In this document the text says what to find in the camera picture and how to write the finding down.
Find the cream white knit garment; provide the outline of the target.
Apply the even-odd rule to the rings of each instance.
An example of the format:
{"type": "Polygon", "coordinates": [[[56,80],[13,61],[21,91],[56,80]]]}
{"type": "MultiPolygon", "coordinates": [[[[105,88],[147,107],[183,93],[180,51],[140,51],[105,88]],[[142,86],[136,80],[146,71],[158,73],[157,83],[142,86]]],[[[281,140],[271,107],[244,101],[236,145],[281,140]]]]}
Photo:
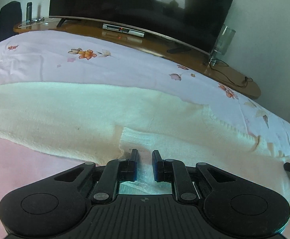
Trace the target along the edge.
{"type": "Polygon", "coordinates": [[[273,189],[290,204],[288,157],[261,136],[219,120],[207,105],[135,87],[71,83],[0,85],[0,138],[51,155],[104,165],[140,152],[135,192],[156,186],[150,154],[207,162],[273,189]]]}

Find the wooden TV stand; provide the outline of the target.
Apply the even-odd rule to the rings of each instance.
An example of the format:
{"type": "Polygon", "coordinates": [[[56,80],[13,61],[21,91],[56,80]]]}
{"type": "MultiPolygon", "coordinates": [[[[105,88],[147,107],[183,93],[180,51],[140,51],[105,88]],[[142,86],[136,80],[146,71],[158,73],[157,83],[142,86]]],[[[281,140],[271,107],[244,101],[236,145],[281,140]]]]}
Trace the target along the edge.
{"type": "Polygon", "coordinates": [[[63,20],[52,18],[48,23],[41,23],[20,29],[17,28],[17,25],[14,26],[13,31],[18,34],[28,31],[55,30],[99,38],[124,45],[195,70],[251,99],[258,99],[261,95],[259,86],[252,78],[231,68],[226,62],[216,57],[216,64],[214,66],[208,66],[209,56],[207,54],[154,34],[146,33],[141,38],[125,33],[108,31],[102,28],[102,23],[91,20],[63,20]]]}

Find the silver set-top box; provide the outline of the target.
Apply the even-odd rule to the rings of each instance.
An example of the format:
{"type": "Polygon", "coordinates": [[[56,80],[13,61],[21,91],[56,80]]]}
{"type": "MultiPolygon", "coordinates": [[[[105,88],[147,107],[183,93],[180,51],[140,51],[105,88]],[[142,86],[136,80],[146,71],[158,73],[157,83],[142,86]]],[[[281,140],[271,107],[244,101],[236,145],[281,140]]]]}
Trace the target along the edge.
{"type": "Polygon", "coordinates": [[[125,34],[128,34],[128,35],[141,37],[141,38],[143,38],[144,35],[145,35],[145,33],[143,31],[140,31],[140,30],[135,30],[135,29],[122,27],[122,26],[118,26],[118,25],[107,24],[107,23],[103,23],[102,24],[102,28],[104,30],[114,31],[114,32],[119,32],[119,33],[125,33],[125,34]]]}

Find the pink floral bed sheet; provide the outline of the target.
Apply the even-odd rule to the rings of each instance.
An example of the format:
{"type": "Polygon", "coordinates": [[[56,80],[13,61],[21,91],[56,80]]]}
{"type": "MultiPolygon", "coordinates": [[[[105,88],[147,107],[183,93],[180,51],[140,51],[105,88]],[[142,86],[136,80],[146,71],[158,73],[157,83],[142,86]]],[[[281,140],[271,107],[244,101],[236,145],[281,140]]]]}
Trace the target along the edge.
{"type": "MultiPolygon", "coordinates": [[[[290,162],[290,123],[185,66],[115,43],[59,31],[13,36],[0,42],[0,85],[15,83],[98,84],[170,94],[209,106],[219,120],[243,133],[261,136],[290,162]]],[[[84,161],[0,138],[0,200],[11,190],[84,161]]],[[[0,222],[0,238],[5,235],[0,222]]],[[[290,221],[284,235],[290,238],[290,221]]]]}

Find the clear glass vase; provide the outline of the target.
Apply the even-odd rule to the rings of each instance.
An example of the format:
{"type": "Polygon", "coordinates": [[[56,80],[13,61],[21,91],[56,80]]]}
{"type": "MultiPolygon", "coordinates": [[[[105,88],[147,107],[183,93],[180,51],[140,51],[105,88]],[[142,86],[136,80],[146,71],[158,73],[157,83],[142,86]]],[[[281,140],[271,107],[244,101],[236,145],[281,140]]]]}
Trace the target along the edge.
{"type": "Polygon", "coordinates": [[[227,25],[223,25],[221,31],[216,39],[215,45],[209,55],[208,66],[214,66],[216,64],[216,57],[218,54],[225,55],[227,50],[236,34],[236,31],[227,25]]]}

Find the large curved black television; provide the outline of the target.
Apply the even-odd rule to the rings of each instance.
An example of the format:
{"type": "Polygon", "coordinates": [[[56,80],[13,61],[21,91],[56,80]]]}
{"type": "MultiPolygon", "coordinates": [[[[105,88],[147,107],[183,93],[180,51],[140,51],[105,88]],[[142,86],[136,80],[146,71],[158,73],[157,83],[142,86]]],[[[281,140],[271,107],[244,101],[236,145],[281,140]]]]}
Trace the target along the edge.
{"type": "Polygon", "coordinates": [[[49,15],[122,25],[209,53],[233,0],[50,0],[49,15]]]}

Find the glass tray with items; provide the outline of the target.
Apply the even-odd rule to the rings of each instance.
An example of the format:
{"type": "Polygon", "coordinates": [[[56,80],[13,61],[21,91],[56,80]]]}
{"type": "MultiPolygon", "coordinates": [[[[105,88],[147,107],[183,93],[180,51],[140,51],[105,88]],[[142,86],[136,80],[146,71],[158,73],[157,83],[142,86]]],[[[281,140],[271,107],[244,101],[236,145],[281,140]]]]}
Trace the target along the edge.
{"type": "Polygon", "coordinates": [[[31,21],[24,21],[17,25],[17,28],[29,27],[32,25],[37,25],[41,23],[48,23],[52,20],[52,18],[40,17],[40,18],[33,18],[31,21]]]}

